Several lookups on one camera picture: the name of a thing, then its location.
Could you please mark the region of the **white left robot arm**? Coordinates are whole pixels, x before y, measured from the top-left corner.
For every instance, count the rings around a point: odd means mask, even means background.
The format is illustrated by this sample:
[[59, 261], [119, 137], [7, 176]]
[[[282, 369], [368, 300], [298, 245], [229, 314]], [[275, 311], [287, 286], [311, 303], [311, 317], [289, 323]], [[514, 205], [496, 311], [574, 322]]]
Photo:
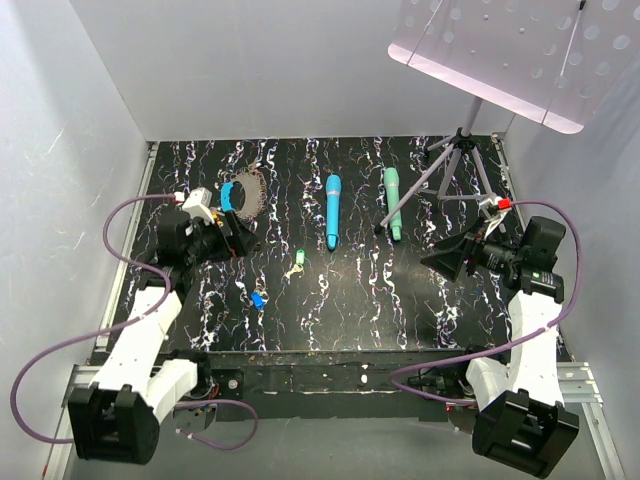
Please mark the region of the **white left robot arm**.
[[76, 387], [68, 411], [76, 453], [84, 460], [147, 464], [166, 416], [175, 409], [213, 409], [220, 385], [204, 352], [174, 350], [155, 365], [200, 266], [244, 257], [256, 235], [235, 211], [205, 221], [180, 209], [161, 215], [151, 272], [141, 277], [130, 318], [86, 386]]

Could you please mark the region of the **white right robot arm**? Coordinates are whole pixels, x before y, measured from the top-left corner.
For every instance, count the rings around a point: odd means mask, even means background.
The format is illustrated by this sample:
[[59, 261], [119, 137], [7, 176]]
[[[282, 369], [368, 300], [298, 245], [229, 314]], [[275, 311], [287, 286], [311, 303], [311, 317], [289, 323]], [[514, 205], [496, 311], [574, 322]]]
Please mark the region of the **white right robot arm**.
[[454, 389], [475, 397], [479, 413], [472, 449], [481, 456], [545, 479], [579, 432], [566, 410], [557, 376], [558, 330], [564, 280], [554, 273], [564, 225], [541, 216], [529, 220], [515, 247], [490, 241], [491, 222], [479, 219], [467, 231], [437, 242], [422, 264], [450, 281], [484, 267], [501, 276], [515, 295], [508, 305], [515, 347], [508, 363], [489, 355], [457, 367]]

